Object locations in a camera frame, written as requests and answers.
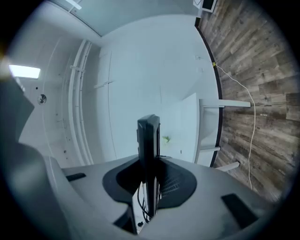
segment small green object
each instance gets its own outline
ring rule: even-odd
[[[166,139],[166,140],[167,140],[167,143],[171,140],[171,139],[169,138],[169,136],[163,136],[163,139]]]

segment white wall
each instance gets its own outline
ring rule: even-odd
[[[63,119],[69,66],[74,62],[80,42],[65,31],[33,17],[21,29],[9,52],[11,64],[41,69],[38,79],[20,78],[25,96],[35,108],[19,141],[35,147],[45,156],[55,157],[61,167],[79,165],[70,144],[68,121],[65,119],[63,124]],[[47,102],[39,105],[37,98],[42,93]]]
[[[110,144],[112,136],[110,133],[108,114],[108,91],[107,85],[99,89],[93,89],[98,83],[98,74],[107,74],[105,68],[99,66],[100,49],[93,47],[90,50],[82,86],[82,111],[84,128],[90,154],[94,163],[102,163],[105,159],[115,160],[115,154]]]
[[[101,37],[87,25],[79,21],[65,10],[50,2],[43,2],[33,13],[48,23],[61,28],[72,36],[87,39],[92,43],[101,46]]]
[[[218,99],[213,67],[194,23],[192,16],[159,16],[130,23],[102,38],[96,84],[114,82],[91,90],[95,112],[89,117],[94,118],[94,126],[103,129],[98,138],[105,142],[105,161],[138,153],[137,120],[144,115],[160,116],[165,108],[194,92],[201,98]],[[214,145],[218,112],[206,121],[208,138]]]

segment white pipe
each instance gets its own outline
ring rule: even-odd
[[[227,172],[229,170],[239,167],[239,165],[240,165],[239,162],[234,162],[234,163],[230,163],[228,165],[222,166],[222,167],[217,167],[216,169],[223,171],[223,172]]]
[[[98,84],[98,85],[95,85],[93,88],[95,89],[95,88],[101,88],[101,87],[103,87],[105,84],[109,84],[109,83],[113,83],[114,81],[107,81],[107,82],[105,82],[105,83],[103,83],[103,84]]]
[[[220,147],[215,147],[215,148],[200,148],[200,152],[215,152],[215,151],[220,151]]]
[[[84,60],[83,69],[85,69],[86,61],[87,61],[87,57],[86,57],[85,60]],[[85,129],[84,129],[84,122],[83,122],[83,102],[82,102],[83,75],[84,75],[84,73],[82,73],[82,77],[81,77],[81,79],[80,79],[80,89],[79,89],[79,90],[80,90],[80,94],[79,94],[80,126],[81,126],[81,130],[82,130],[83,143],[84,143],[85,149],[86,149],[86,151],[87,151],[87,153],[88,153],[90,164],[94,164],[92,155],[90,154],[90,148],[89,148],[89,145],[88,145],[88,141],[87,141],[87,139],[86,139],[86,134],[85,134]]]
[[[83,50],[83,46],[85,45],[85,42],[86,42],[86,40],[83,40],[81,42],[81,45],[78,49],[77,55],[76,55],[75,60],[74,60],[74,64],[73,64],[74,66],[77,66],[77,64],[78,64],[78,60],[79,60],[79,57],[80,57],[81,52]],[[69,113],[71,136],[72,136],[72,140],[73,140],[73,143],[74,143],[74,146],[75,146],[75,151],[78,155],[80,164],[82,166],[84,166],[85,164],[84,164],[84,161],[83,161],[83,158],[81,156],[80,149],[79,149],[79,146],[78,146],[76,133],[75,133],[75,127],[74,127],[74,121],[73,121],[73,86],[74,86],[75,74],[76,74],[76,70],[72,69],[71,77],[70,77],[69,92],[68,92],[68,113]]]
[[[69,12],[69,13],[72,12],[72,10],[73,10],[74,8],[75,8],[75,7],[72,6],[68,12]]]
[[[91,45],[91,43],[88,42],[87,45],[85,46],[83,56],[81,58],[81,62],[80,62],[80,66],[79,66],[80,69],[84,69],[84,64],[85,64],[86,59],[87,59],[87,55],[88,55],[88,51],[90,49],[90,45]],[[76,128],[77,128],[77,136],[79,138],[79,144],[80,144],[81,150],[83,152],[83,156],[85,158],[86,164],[90,165],[91,162],[89,160],[88,154],[87,154],[86,149],[85,149],[85,145],[84,145],[84,141],[83,141],[83,135],[82,135],[82,131],[81,131],[81,125],[80,125],[79,94],[80,94],[80,82],[81,82],[82,77],[83,77],[83,72],[79,71],[78,75],[77,75],[77,80],[76,80],[75,97],[74,97],[74,101],[75,101],[75,121],[76,121]]]
[[[66,0],[69,4],[73,5],[75,8],[77,8],[78,10],[81,9],[81,6],[75,2],[74,0]]]

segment gray surface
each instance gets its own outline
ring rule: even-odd
[[[5,179],[5,182],[2,181],[4,187],[1,193],[6,226],[14,226],[16,231],[22,231],[26,235],[32,234],[33,224],[49,239],[70,239],[68,225],[49,184],[42,155],[30,146],[6,138],[1,142],[0,156],[1,175]],[[26,219],[26,230],[20,230]]]
[[[111,218],[110,216],[106,216],[104,212],[83,200],[69,184],[54,158],[45,157],[44,159],[50,184],[67,220],[72,239],[133,239],[136,237],[111,224],[107,220],[107,217]],[[130,159],[132,158],[120,159],[113,165],[119,165]]]
[[[148,239],[209,240],[230,236],[240,231],[221,196],[235,193],[258,217],[270,206],[256,193],[229,174],[177,159],[171,162],[192,172],[197,179],[193,195],[180,207],[159,210],[140,232]]]
[[[86,177],[70,182],[76,193],[92,208],[95,208],[110,222],[115,222],[127,209],[127,204],[114,201],[105,191],[102,184],[104,175],[111,169],[133,159],[126,157],[105,164],[65,168],[66,176],[84,173]]]
[[[110,199],[102,187],[104,173],[132,158],[63,171],[53,158],[45,158],[50,183],[68,222],[72,239],[137,237],[111,224],[114,218],[125,211],[126,206]],[[220,198],[230,193],[237,194],[258,217],[270,209],[262,198],[225,172],[177,159],[170,161],[191,171],[196,176],[197,188],[180,207],[159,210],[151,222],[140,231],[139,238],[206,240],[235,237],[236,233],[244,237],[243,233],[246,233],[248,228],[240,231]],[[65,174],[78,172],[85,173],[87,177],[75,180],[71,185]]]

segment black cable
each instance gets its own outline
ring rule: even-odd
[[[137,202],[139,203],[139,205],[140,205],[142,211],[143,211],[144,213],[146,213],[149,217],[151,217],[151,216],[149,215],[149,213],[148,213],[148,212],[142,207],[142,205],[141,205],[140,197],[139,197],[139,195],[140,195],[140,186],[141,186],[141,185],[139,185],[139,188],[137,189]]]
[[[144,202],[145,202],[145,199],[143,198],[142,199],[142,208],[144,209]],[[145,219],[145,222],[146,223],[149,223],[149,220],[147,219],[147,216],[145,216],[145,213],[144,212],[142,212],[142,216],[144,217],[144,219]]]

